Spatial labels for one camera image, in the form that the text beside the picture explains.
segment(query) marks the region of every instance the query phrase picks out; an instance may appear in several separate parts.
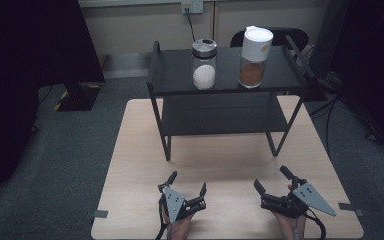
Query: jar lid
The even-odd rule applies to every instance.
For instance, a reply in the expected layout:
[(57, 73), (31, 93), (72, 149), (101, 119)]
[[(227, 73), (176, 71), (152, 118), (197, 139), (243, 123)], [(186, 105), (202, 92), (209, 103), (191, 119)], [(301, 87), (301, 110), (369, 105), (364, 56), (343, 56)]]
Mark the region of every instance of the jar lid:
[(267, 42), (273, 39), (273, 33), (265, 28), (247, 27), (245, 37), (253, 42)]
[(217, 55), (217, 43), (211, 39), (198, 39), (192, 44), (192, 53), (197, 58), (212, 58)]

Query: black curtain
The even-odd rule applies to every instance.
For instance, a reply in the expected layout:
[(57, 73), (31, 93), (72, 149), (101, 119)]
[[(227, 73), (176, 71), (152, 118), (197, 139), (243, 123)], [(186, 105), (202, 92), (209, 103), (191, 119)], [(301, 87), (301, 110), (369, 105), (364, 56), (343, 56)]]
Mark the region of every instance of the black curtain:
[(331, 69), (384, 130), (384, 1), (350, 1)]
[(0, 181), (30, 136), (38, 90), (104, 82), (77, 0), (0, 0)]

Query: salt jar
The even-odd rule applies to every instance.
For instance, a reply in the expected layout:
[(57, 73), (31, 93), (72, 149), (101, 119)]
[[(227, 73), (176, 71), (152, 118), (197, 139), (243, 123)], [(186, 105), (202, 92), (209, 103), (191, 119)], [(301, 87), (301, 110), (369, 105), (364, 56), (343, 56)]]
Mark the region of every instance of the salt jar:
[(193, 84), (203, 90), (214, 87), (216, 79), (217, 43), (211, 39), (199, 39), (192, 44)]
[(239, 72), (239, 83), (242, 86), (246, 88), (260, 86), (272, 40), (273, 33), (265, 28), (254, 26), (246, 28)]

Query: electrical outlet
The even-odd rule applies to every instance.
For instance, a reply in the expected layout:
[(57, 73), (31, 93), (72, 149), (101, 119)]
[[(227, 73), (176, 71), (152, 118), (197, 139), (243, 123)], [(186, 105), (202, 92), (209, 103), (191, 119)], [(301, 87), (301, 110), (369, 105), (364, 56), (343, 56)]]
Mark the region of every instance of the electrical outlet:
[(192, 2), (192, 13), (203, 13), (204, 2)]
[(181, 8), (183, 14), (186, 14), (186, 9), (191, 14), (200, 14), (204, 12), (204, 2), (181, 2)]
[(186, 9), (189, 9), (189, 13), (192, 13), (192, 2), (181, 2), (182, 13), (186, 14)]

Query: black metal shelf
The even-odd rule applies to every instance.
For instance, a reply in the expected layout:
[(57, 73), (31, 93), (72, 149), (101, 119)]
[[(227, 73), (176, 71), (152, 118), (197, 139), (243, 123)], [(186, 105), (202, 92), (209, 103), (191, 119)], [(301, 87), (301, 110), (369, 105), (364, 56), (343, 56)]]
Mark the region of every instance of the black metal shelf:
[[(237, 79), (240, 53), (241, 48), (218, 49), (215, 86), (198, 90), (193, 85), (191, 51), (161, 51), (155, 42), (147, 86), (167, 161), (171, 137), (184, 135), (265, 133), (273, 156), (279, 154), (314, 74), (306, 64), (307, 70), (301, 72), (286, 46), (272, 46), (263, 82), (247, 89)], [(286, 91), (300, 96), (288, 121), (277, 99), (279, 92)], [(157, 97), (163, 98), (161, 115)], [(283, 132), (277, 147), (272, 132)]]
[(287, 122), (275, 94), (166, 96), (165, 136), (283, 132)]

